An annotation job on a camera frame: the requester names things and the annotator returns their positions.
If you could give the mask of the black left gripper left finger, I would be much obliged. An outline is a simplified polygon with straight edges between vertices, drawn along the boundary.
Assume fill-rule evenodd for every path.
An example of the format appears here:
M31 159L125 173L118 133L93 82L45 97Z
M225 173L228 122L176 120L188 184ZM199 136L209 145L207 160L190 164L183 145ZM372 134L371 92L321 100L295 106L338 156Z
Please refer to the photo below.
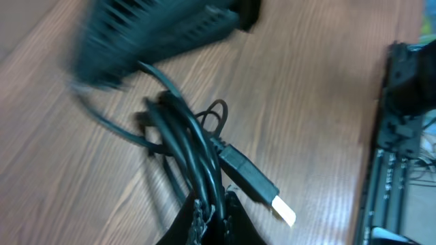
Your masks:
M170 228L156 245L202 245L211 238L211 215L206 215L193 193L186 198Z

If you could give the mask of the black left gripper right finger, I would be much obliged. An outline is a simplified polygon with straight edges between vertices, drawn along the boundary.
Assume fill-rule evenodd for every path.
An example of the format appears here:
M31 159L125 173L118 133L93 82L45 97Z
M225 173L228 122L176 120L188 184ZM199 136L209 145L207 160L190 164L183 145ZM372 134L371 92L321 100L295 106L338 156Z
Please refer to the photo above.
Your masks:
M266 245L234 191L225 192L224 245Z

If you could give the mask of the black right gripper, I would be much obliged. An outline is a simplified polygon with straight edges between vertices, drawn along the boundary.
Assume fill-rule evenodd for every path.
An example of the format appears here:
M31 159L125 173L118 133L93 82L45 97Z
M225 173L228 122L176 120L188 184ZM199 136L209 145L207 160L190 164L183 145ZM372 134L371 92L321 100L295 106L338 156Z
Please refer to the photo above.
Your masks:
M119 88L138 70L249 31L261 0L91 1L73 71L85 84Z

